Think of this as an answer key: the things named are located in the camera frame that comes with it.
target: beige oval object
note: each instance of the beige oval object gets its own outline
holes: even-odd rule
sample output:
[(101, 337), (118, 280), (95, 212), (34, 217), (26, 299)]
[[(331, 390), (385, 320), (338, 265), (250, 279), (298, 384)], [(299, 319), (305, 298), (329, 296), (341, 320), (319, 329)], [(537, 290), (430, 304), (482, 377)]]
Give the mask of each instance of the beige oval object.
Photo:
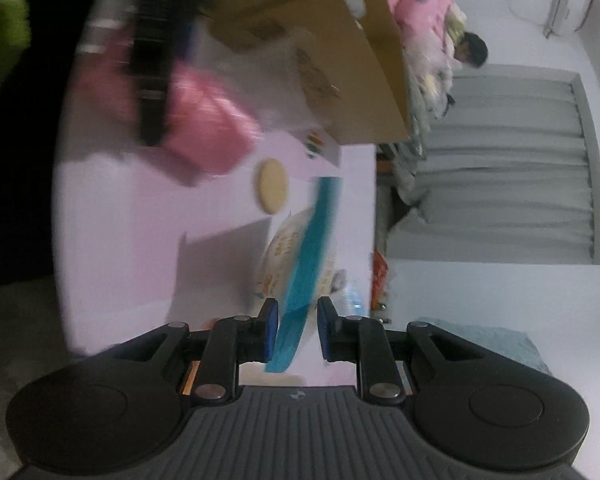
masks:
[(279, 212), (285, 205), (289, 190), (288, 177), (282, 163), (275, 158), (263, 160), (256, 186), (264, 211), (270, 215)]

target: ribbed gray panel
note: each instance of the ribbed gray panel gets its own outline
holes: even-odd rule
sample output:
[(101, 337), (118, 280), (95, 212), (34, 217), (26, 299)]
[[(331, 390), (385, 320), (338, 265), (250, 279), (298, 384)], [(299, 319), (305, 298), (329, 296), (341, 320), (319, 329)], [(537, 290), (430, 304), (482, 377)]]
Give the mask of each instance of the ribbed gray panel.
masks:
[(394, 408), (350, 386), (245, 387), (222, 408), (194, 412), (180, 437), (142, 465), (69, 477), (23, 470), (14, 480), (582, 480), (568, 466), (501, 474), (457, 462), (425, 442)]

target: pink plastic bag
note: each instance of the pink plastic bag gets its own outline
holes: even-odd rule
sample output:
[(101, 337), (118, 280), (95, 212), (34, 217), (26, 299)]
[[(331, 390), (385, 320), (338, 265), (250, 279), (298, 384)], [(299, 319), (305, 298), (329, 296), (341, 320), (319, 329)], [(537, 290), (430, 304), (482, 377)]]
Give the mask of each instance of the pink plastic bag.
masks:
[[(103, 54), (88, 60), (78, 88), (107, 114), (137, 126), (138, 102), (128, 71), (132, 46), (128, 29), (116, 33)], [(253, 114), (213, 74), (179, 60), (171, 72), (162, 145), (207, 173), (225, 174), (262, 138)]]

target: curtain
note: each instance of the curtain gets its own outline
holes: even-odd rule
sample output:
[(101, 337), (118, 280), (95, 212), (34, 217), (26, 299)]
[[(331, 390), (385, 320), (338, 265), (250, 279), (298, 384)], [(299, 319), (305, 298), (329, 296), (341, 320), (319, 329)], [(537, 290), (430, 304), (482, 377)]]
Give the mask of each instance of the curtain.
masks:
[(432, 121), (413, 208), (391, 258), (591, 264), (593, 201), (571, 85), (507, 76), (456, 78), (456, 105)]

